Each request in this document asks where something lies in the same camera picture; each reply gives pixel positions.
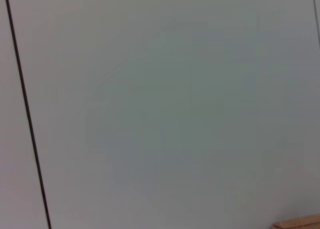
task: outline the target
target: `dark vertical edge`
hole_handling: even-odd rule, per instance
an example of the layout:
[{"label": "dark vertical edge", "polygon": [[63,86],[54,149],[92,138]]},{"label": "dark vertical edge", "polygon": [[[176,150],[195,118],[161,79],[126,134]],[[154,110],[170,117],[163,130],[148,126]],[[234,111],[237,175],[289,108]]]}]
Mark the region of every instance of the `dark vertical edge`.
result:
[{"label": "dark vertical edge", "polygon": [[46,199],[45,187],[44,187],[44,182],[43,182],[43,179],[42,179],[42,174],[41,174],[41,169],[40,169],[38,151],[37,151],[36,140],[35,140],[35,133],[34,133],[34,129],[33,129],[33,126],[32,126],[32,121],[31,121],[29,103],[28,103],[28,98],[27,98],[27,92],[26,92],[26,87],[25,87],[24,76],[23,76],[22,68],[21,68],[21,62],[20,62],[20,57],[19,57],[16,33],[15,33],[15,28],[14,28],[14,22],[13,22],[13,19],[12,19],[9,0],[5,0],[5,3],[6,3],[6,9],[7,9],[7,12],[8,12],[9,22],[10,22],[10,29],[11,29],[11,35],[12,35],[12,40],[13,40],[16,63],[17,63],[18,70],[19,70],[19,76],[20,76],[21,89],[22,89],[23,100],[24,100],[24,105],[25,105],[25,111],[26,111],[26,116],[27,116],[28,123],[29,123],[29,129],[30,129],[30,135],[31,135],[31,140],[32,140],[33,152],[34,152],[34,157],[35,157],[35,163],[36,163],[36,168],[37,168],[38,176],[39,176],[39,182],[40,182],[40,187],[41,187],[41,194],[42,194],[42,199],[43,199],[43,204],[44,204],[46,221],[47,221],[48,229],[52,229],[51,222],[50,222],[50,217],[49,217],[49,210],[48,210],[48,204],[47,204],[47,199]]},{"label": "dark vertical edge", "polygon": [[318,19],[318,11],[317,11],[317,3],[316,0],[313,0],[313,9],[316,23],[316,32],[318,35],[319,49],[320,49],[320,31],[319,31],[319,19]]}]

